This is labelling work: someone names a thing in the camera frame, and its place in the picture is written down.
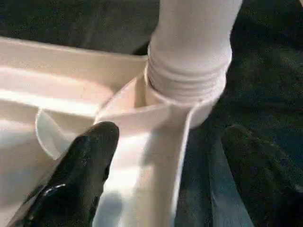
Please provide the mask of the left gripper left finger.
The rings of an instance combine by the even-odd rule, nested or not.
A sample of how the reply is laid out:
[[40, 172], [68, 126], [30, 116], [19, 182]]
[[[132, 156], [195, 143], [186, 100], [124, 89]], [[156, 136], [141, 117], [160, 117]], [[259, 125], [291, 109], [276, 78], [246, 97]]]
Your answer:
[[119, 128], [113, 122], [97, 123], [77, 136], [27, 196], [9, 226], [92, 226], [118, 139]]

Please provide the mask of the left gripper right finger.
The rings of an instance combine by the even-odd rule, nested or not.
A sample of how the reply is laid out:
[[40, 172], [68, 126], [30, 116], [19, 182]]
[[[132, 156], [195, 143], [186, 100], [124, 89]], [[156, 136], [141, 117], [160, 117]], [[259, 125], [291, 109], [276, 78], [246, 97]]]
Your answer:
[[303, 225], [303, 172], [278, 145], [232, 125], [223, 149], [254, 226]]

